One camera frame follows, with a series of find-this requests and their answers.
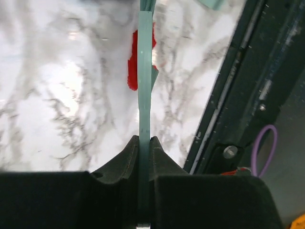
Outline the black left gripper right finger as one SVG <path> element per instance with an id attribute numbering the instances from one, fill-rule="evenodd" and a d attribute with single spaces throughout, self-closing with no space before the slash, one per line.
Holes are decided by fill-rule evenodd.
<path id="1" fill-rule="evenodd" d="M 151 228 L 281 229 L 272 195 L 252 176 L 189 175 L 150 140 Z"/>

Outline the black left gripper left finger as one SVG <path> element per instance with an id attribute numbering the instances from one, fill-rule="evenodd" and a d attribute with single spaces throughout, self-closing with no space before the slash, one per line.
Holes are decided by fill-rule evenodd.
<path id="1" fill-rule="evenodd" d="M 139 138 L 94 172 L 1 172 L 3 229 L 136 227 Z"/>

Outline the mint green dustpan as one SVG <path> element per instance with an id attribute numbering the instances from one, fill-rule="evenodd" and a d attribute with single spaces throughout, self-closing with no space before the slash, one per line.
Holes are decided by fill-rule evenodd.
<path id="1" fill-rule="evenodd" d="M 202 5 L 212 9 L 219 10 L 225 3 L 225 0 L 198 0 Z"/>

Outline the mint green brush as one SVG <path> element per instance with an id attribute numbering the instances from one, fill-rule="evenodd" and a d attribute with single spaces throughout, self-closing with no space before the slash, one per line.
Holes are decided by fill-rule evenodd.
<path id="1" fill-rule="evenodd" d="M 139 178 L 137 227 L 150 225 L 149 210 L 149 149 L 153 50 L 153 12 L 156 1 L 140 1 L 137 41 L 137 76 L 139 107 Z"/>

